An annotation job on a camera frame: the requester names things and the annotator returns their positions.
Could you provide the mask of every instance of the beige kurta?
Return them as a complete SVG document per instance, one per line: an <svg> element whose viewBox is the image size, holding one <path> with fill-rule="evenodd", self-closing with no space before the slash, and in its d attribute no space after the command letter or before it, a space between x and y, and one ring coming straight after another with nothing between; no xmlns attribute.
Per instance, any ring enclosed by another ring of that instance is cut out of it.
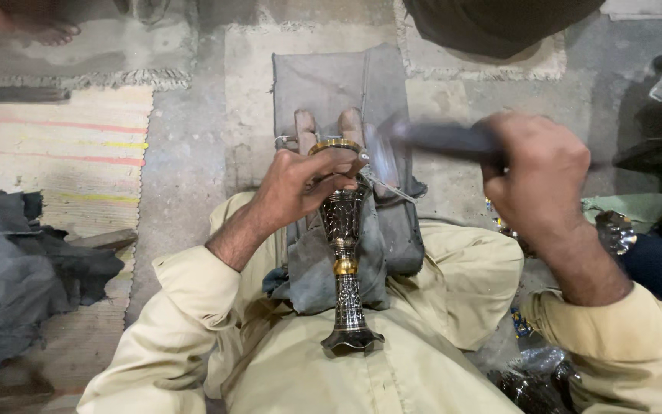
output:
<svg viewBox="0 0 662 414"><path fill-rule="evenodd" d="M213 230L251 196L220 206ZM155 260L162 291L124 332L78 411L203 413L208 395L225 398L232 413L520 412L461 352L479 348L508 311L523 263L517 243L438 223L421 232L422 271L389 278L389 310L365 310L386 342L343 356L320 345L333 309L299 317L261 292L280 263L280 233L241 274L202 246ZM598 308L543 292L523 311L548 341L575 352L581 380L572 394L585 412L662 412L662 303L647 290L636 285Z"/></svg>

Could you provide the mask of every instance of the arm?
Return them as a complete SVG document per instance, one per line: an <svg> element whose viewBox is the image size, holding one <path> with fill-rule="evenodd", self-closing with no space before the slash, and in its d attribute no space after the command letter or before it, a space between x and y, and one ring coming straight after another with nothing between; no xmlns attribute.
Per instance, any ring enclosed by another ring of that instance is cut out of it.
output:
<svg viewBox="0 0 662 414"><path fill-rule="evenodd" d="M153 261L162 290L119 341L109 367L94 377L78 412L205 412L200 356L217 331L231 329L240 271L275 230L317 209L356 158L347 149L312 157L280 151L252 201L198 246ZM317 184L307 183L325 177Z"/></svg>
<svg viewBox="0 0 662 414"><path fill-rule="evenodd" d="M485 193L560 287L530 296L521 311L572 353L575 405L591 414L662 412L662 302L623 274L581 215L588 150L546 118L503 113L488 123L510 169L483 166Z"/></svg>

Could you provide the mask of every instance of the scalloped base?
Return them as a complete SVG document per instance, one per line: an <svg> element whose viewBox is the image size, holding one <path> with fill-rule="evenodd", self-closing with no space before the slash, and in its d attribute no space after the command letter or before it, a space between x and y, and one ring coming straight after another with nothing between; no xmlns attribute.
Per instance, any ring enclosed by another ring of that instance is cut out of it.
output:
<svg viewBox="0 0 662 414"><path fill-rule="evenodd" d="M370 346L375 340L381 343L385 342L382 334L373 332L370 328L364 328L360 331L334 331L329 337L321 341L326 349L334 349L339 345L347 345L354 349L364 349Z"/></svg>

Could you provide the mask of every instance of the concrete floor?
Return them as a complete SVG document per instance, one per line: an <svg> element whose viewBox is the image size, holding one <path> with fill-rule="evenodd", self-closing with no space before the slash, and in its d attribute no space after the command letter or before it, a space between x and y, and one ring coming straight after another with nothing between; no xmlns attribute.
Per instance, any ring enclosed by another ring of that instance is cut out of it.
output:
<svg viewBox="0 0 662 414"><path fill-rule="evenodd" d="M237 189L233 179L227 180L227 170L252 162L251 158L239 160L221 138L225 129L236 126L226 125L227 119L234 119L226 113L226 100L231 98L225 90L226 24L252 27L268 21L295 21L369 28L393 24L390 0L203 0L199 13L201 38L193 87L154 95L127 325L160 288L152 259L204 243L210 212ZM574 130L590 146L594 159L608 161L638 137L634 116L650 104L647 92L656 79L649 64L662 54L662 21L615 23L595 14L569 28L566 42L568 69L559 82L463 81L433 87L446 88L457 108L454 117L473 122L503 108L542 113ZM416 95L411 91L431 87L410 85L409 100ZM425 111L423 104L414 108L409 101L411 115ZM267 133L272 134L271 125ZM414 171L430 186L419 211L491 228L478 167L417 155ZM590 174L584 191L585 196L594 196L657 190L662 190L662 183L655 177L609 167ZM553 283L542 263L529 260L516 302L528 291ZM514 332L506 317L472 360L487 371L516 354Z"/></svg>

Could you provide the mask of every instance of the brown cloth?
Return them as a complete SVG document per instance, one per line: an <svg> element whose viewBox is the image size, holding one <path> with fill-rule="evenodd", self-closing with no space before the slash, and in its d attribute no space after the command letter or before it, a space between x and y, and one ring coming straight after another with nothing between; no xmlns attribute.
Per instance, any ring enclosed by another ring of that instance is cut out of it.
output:
<svg viewBox="0 0 662 414"><path fill-rule="evenodd" d="M605 0L404 0L423 39L506 59L585 18Z"/></svg>

